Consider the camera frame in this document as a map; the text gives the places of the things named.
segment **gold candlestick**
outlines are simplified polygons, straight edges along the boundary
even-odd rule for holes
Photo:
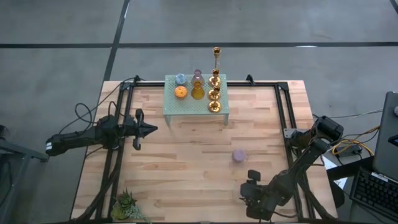
[[[212,113],[219,113],[221,111],[221,103],[218,101],[211,101],[208,105],[208,109]]]
[[[209,79],[209,84],[211,86],[220,86],[221,85],[221,79],[219,78],[220,71],[218,68],[213,69],[213,76],[210,77]]]
[[[217,59],[220,56],[221,49],[219,47],[215,47],[215,48],[213,48],[213,53],[214,53],[214,58],[216,59],[214,68],[217,68]]]
[[[212,90],[209,91],[209,100],[217,101],[221,97],[220,87],[214,86]]]

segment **purple object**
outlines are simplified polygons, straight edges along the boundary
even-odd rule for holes
[[[246,159],[246,153],[240,149],[234,150],[232,158],[235,162],[243,162]]]

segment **small glass table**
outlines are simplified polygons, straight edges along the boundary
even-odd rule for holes
[[[213,88],[209,84],[209,78],[212,75],[202,74],[205,79],[205,83],[202,86],[205,91],[205,96],[200,100],[196,100],[191,96],[191,91],[193,89],[191,84],[192,76],[193,75],[186,75],[187,82],[184,86],[188,89],[188,95],[183,100],[177,99],[174,95],[174,89],[177,87],[175,75],[165,76],[163,115],[167,125],[170,126],[171,117],[176,115],[223,115],[224,125],[228,125],[229,107],[226,75],[220,74],[221,98],[218,101],[221,103],[221,111],[219,113],[212,113],[208,110],[208,104],[210,102],[208,92]]]

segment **table leg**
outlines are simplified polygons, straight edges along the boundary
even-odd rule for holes
[[[165,116],[164,116],[164,119],[166,120],[166,124],[167,124],[167,126],[169,126],[169,127],[170,127],[171,116],[167,116],[167,115],[165,115]]]
[[[225,126],[228,125],[228,117],[229,117],[229,114],[224,114],[224,125]]]

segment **glass bottle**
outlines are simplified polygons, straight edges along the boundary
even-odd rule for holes
[[[194,85],[196,81],[199,81],[201,83],[201,85],[204,84],[205,79],[203,78],[203,76],[201,75],[201,70],[196,69],[193,73],[193,77],[191,80],[191,84]]]
[[[197,80],[194,84],[193,84],[193,89],[191,91],[191,95],[194,99],[196,100],[200,100],[205,96],[205,91],[204,89],[201,87],[201,82],[199,80]]]

